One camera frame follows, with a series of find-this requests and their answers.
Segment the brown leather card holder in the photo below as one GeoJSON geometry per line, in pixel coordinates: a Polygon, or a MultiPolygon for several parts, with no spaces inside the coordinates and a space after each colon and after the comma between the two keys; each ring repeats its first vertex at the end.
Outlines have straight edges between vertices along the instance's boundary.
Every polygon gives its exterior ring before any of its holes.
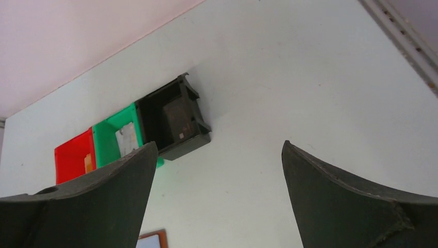
{"type": "Polygon", "coordinates": [[[168,248],[168,240],[165,229],[140,235],[136,248],[168,248]]]}

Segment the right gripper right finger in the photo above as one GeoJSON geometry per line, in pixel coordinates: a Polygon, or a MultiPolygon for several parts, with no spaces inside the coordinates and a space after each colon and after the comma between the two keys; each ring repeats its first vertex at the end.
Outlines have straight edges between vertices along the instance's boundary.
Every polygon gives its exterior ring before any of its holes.
{"type": "Polygon", "coordinates": [[[304,247],[437,247],[437,198],[393,189],[285,141],[285,181],[304,247]]]}

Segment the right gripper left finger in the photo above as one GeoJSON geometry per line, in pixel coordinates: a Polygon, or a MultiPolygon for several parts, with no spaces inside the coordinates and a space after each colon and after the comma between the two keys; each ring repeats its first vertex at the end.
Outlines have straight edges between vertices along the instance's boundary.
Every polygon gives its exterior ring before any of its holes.
{"type": "Polygon", "coordinates": [[[135,247],[157,159],[151,142],[36,194],[1,198],[1,247],[135,247]]]}

